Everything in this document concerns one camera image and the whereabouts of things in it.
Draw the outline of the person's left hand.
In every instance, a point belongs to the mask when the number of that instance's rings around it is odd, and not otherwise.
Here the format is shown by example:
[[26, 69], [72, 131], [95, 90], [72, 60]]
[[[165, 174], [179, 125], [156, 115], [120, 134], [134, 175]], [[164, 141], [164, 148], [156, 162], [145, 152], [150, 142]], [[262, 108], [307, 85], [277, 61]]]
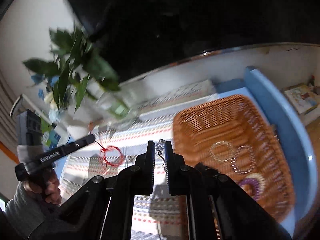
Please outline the person's left hand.
[[60, 205], [62, 201], [61, 191], [59, 189], [59, 180], [53, 169], [46, 170], [44, 178], [40, 179], [41, 183], [38, 185], [35, 181], [24, 181], [23, 187], [27, 195], [36, 199], [37, 197], [44, 197], [44, 201], [53, 205]]

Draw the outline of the person's grey sleeved forearm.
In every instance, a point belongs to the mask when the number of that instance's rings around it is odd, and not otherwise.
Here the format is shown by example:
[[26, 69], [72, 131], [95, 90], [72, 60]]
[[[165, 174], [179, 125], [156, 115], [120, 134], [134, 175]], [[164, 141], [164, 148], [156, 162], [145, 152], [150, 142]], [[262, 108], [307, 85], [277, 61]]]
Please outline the person's grey sleeved forearm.
[[31, 190], [28, 181], [19, 182], [14, 197], [7, 203], [5, 217], [15, 232], [23, 239], [56, 209], [43, 201], [40, 193]]

